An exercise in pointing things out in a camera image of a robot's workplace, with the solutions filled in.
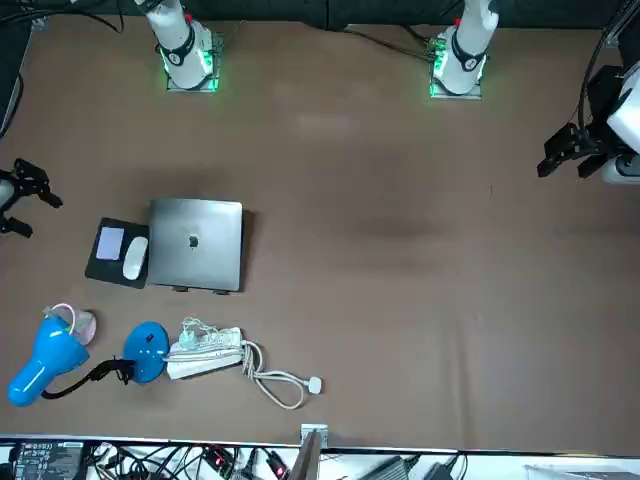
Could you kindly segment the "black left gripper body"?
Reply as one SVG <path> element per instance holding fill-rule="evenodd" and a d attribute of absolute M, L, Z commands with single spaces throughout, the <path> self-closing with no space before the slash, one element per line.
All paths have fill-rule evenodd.
<path fill-rule="evenodd" d="M 622 141 L 608 125 L 607 119 L 617 104 L 623 84 L 621 66 L 605 65 L 588 81 L 586 94 L 578 109 L 578 156 L 616 152 Z"/>

